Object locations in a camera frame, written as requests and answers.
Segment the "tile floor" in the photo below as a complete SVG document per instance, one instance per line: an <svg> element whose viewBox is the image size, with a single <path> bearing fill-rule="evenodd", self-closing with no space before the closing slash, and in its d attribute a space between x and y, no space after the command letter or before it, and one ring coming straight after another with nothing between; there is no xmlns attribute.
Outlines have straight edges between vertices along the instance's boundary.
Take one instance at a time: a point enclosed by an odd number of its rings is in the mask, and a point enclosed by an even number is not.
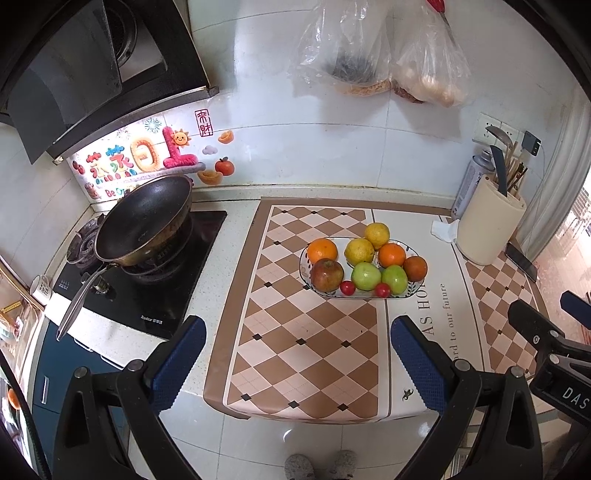
<svg viewBox="0 0 591 480"><path fill-rule="evenodd" d="M416 451L436 413L383 423L318 425L251 418L238 420L209 407L201 397L180 393L160 419L203 480L282 480L292 453L308 456L321 477L341 449L357 452L356 480L392 479ZM153 479L133 440L129 457L138 474Z"/></svg>
<svg viewBox="0 0 591 480"><path fill-rule="evenodd" d="M571 290L581 298L591 291L591 238L583 232L576 239L572 231L559 230L534 261L538 268L538 288L550 320L566 338L591 345L591 332L560 308L560 296Z"/></svg>

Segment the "plastic bag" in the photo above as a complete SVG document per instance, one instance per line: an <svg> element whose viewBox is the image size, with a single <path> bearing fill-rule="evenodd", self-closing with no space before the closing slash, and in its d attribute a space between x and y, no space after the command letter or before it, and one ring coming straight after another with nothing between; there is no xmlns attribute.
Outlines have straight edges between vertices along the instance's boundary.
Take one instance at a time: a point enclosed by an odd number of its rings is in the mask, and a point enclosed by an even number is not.
<svg viewBox="0 0 591 480"><path fill-rule="evenodd" d="M298 45L296 76L351 95L389 91L388 8L387 0L321 0Z"/></svg>
<svg viewBox="0 0 591 480"><path fill-rule="evenodd" d="M470 68L441 15L427 0L404 0L395 32L394 77L408 93L449 107L468 98Z"/></svg>

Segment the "pot handle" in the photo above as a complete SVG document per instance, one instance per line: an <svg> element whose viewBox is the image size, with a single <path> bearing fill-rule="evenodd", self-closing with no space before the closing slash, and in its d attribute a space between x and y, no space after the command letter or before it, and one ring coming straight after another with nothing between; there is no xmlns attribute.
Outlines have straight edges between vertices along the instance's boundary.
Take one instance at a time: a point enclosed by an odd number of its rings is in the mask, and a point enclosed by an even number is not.
<svg viewBox="0 0 591 480"><path fill-rule="evenodd" d="M68 332L68 330L74 323L74 320L76 320L76 317L78 317L78 314L80 313L80 311L82 310L82 306L84 305L86 295L88 294L90 288L94 285L96 279L100 275L105 273L108 269L110 269L110 267L112 266L112 264L108 264L98 269L89 277L88 280L86 280L84 285L81 286L80 290L78 290L78 292L70 302L70 306L66 310L66 313L64 314L64 317L61 320L60 326L57 329L56 340L58 342L64 337L64 335Z"/></svg>

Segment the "kitchen knife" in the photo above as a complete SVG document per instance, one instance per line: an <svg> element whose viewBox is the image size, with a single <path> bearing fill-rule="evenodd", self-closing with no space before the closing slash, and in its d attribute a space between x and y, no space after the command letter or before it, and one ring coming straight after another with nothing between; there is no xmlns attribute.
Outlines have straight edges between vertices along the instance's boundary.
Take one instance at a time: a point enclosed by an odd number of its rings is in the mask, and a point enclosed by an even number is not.
<svg viewBox="0 0 591 480"><path fill-rule="evenodd" d="M494 145L491 145L492 158L495 161L496 176L499 179L499 192L507 196L507 169L505 168L505 157L503 151Z"/></svg>

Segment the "blue cabinet door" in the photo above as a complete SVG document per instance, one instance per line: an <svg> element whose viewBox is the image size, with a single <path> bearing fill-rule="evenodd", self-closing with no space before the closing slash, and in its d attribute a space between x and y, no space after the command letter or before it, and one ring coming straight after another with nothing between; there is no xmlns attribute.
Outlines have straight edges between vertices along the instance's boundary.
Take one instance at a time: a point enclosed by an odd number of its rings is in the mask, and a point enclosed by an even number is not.
<svg viewBox="0 0 591 480"><path fill-rule="evenodd" d="M53 446L56 439L57 422L59 421L59 414L46 408L33 405L31 410L41 446L45 452L49 468L53 470Z"/></svg>
<svg viewBox="0 0 591 480"><path fill-rule="evenodd" d="M49 322L35 376L33 404L59 413L76 368L88 367L92 373L101 374L118 369L104 362L98 353L77 344L70 335L58 342L56 333L57 325Z"/></svg>

